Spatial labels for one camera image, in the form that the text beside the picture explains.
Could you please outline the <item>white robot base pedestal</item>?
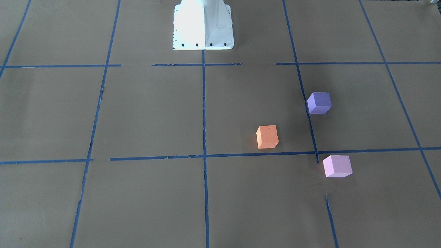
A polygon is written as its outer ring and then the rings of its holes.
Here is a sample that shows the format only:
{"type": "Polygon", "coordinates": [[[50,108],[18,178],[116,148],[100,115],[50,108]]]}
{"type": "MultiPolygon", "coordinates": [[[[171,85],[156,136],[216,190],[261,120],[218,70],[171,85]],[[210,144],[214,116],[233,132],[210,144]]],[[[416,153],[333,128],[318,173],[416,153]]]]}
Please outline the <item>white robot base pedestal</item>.
{"type": "Polygon", "coordinates": [[[175,5],[173,50],[224,50],[234,45],[232,11],[223,0],[182,0],[175,5]]]}

